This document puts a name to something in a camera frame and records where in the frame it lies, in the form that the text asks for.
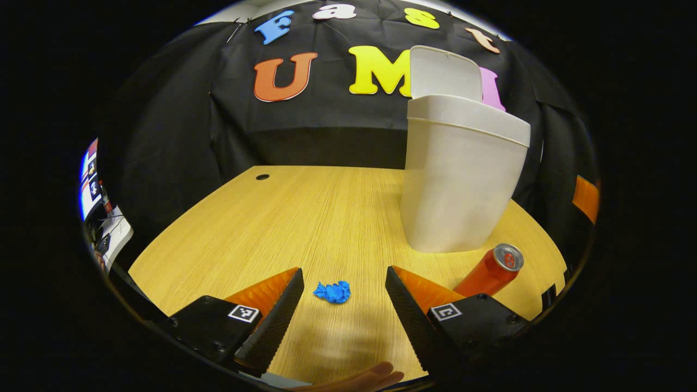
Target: blue crumpled paper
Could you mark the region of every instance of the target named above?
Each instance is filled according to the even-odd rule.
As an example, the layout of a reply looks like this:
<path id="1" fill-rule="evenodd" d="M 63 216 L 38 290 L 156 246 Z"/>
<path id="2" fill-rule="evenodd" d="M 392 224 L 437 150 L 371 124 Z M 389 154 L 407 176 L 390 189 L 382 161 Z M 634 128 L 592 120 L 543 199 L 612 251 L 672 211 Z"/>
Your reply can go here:
<path id="1" fill-rule="evenodd" d="M 317 289 L 312 293 L 319 298 L 326 299 L 329 303 L 344 303 L 351 296 L 349 283 L 343 280 L 339 284 L 323 286 L 322 282 L 317 285 Z"/>

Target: white trash bin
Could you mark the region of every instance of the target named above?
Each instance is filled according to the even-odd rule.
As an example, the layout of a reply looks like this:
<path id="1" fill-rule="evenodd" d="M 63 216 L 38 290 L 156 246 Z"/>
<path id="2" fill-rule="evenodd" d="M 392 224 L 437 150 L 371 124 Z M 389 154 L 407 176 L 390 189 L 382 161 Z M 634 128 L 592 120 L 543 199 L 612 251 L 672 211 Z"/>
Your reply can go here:
<path id="1" fill-rule="evenodd" d="M 482 103 L 479 66 L 426 46 L 410 51 L 401 219 L 419 252 L 480 248 L 501 219 L 530 144 L 530 124 Z"/>

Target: computer screen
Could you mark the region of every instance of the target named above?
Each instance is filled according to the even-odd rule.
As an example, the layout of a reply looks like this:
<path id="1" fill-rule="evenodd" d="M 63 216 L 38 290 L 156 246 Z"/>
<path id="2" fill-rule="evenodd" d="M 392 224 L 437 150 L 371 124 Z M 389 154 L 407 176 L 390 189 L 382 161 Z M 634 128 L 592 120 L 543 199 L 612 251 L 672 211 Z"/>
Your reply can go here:
<path id="1" fill-rule="evenodd" d="M 82 172 L 80 173 L 82 220 L 86 220 L 101 201 L 102 190 L 97 178 L 97 139 L 95 139 L 82 158 Z"/>

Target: orange letter u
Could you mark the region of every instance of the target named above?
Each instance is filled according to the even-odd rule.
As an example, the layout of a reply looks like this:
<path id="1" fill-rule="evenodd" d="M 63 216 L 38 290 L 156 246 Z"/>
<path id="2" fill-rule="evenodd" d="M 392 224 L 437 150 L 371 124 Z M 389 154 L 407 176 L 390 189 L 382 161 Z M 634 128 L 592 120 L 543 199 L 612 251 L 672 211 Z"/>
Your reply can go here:
<path id="1" fill-rule="evenodd" d="M 264 102 L 286 100 L 305 90 L 309 79 L 309 64 L 317 57 L 317 53 L 300 53 L 291 57 L 296 64 L 296 72 L 293 81 L 286 87 L 276 87 L 276 68 L 283 63 L 283 59 L 271 59 L 255 65 L 256 79 L 254 81 L 254 95 Z"/>

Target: red can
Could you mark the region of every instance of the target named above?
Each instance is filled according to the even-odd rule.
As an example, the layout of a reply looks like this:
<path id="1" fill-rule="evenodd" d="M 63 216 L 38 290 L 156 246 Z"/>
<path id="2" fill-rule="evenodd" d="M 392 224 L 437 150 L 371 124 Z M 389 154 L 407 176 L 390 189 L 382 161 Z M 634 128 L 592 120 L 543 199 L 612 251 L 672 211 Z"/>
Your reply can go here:
<path id="1" fill-rule="evenodd" d="M 521 268 L 521 251 L 508 243 L 499 243 L 484 255 L 453 291 L 465 297 L 479 293 L 492 296 L 511 283 Z"/>

